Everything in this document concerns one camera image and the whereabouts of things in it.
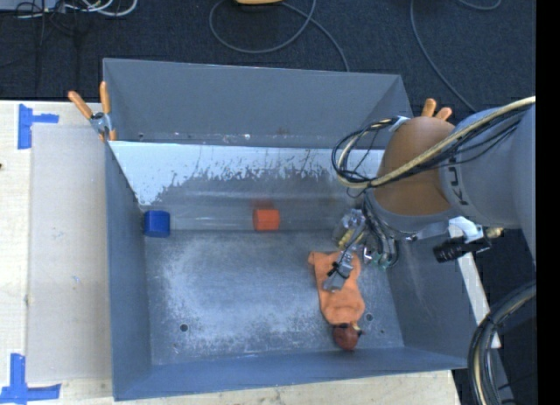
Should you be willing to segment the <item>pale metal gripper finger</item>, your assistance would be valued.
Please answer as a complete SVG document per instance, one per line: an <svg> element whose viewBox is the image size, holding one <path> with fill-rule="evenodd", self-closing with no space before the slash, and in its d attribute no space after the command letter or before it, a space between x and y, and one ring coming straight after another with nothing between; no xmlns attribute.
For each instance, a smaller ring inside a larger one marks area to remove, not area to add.
<svg viewBox="0 0 560 405"><path fill-rule="evenodd" d="M334 265L328 272L328 290L331 292L341 290L352 270L351 265Z"/></svg>
<svg viewBox="0 0 560 405"><path fill-rule="evenodd" d="M331 269L327 272L327 278L323 281L324 288L342 288L347 279L347 264L345 262L333 262Z"/></svg>

